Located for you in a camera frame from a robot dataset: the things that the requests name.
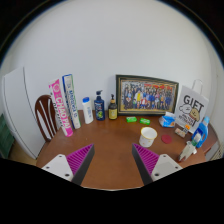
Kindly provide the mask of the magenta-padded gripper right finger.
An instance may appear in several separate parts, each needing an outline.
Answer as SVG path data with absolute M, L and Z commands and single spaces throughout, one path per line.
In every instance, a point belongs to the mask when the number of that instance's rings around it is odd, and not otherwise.
M 167 154 L 158 155 L 138 144 L 132 145 L 132 155 L 145 185 L 182 169 Z

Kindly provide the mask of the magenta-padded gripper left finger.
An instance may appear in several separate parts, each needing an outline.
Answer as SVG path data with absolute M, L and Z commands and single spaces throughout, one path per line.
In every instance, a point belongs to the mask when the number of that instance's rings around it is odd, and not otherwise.
M 94 154 L 94 145 L 90 144 L 67 156 L 58 154 L 42 169 L 76 185 L 81 185 Z

